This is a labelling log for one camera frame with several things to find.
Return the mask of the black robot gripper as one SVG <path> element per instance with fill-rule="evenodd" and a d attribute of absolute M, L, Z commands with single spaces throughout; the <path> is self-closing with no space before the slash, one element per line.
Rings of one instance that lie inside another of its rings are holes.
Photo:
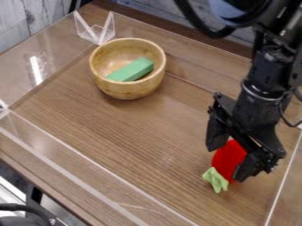
<path fill-rule="evenodd" d="M 217 151 L 233 138 L 247 155 L 237 165 L 233 179 L 239 183 L 262 171 L 270 173 L 287 151 L 277 136 L 277 124 L 287 106 L 285 91 L 266 90 L 249 79 L 241 83 L 237 99 L 217 92 L 209 106 L 206 148 Z"/>

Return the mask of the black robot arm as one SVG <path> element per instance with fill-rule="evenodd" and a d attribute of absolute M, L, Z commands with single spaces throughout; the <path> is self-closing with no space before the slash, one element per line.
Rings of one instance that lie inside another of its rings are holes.
<path fill-rule="evenodd" d="M 221 21 L 255 29 L 254 55 L 238 98 L 214 94 L 209 107 L 206 147 L 218 150 L 229 139 L 246 149 L 231 178 L 238 182 L 271 172 L 287 151 L 277 124 L 294 98 L 302 100 L 302 0 L 210 0 Z"/>

